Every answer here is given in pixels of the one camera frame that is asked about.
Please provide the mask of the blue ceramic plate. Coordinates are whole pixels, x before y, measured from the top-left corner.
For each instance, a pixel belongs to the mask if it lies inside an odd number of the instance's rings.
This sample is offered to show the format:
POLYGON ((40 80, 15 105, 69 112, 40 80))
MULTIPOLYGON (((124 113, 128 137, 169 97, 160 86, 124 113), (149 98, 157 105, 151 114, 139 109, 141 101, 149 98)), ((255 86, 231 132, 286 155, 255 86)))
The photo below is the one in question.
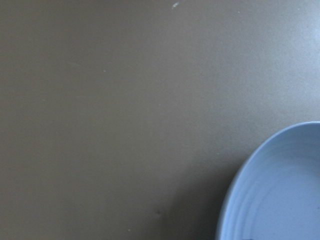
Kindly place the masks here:
POLYGON ((253 152, 228 189, 215 237, 319 239, 319 122, 287 127, 253 152))

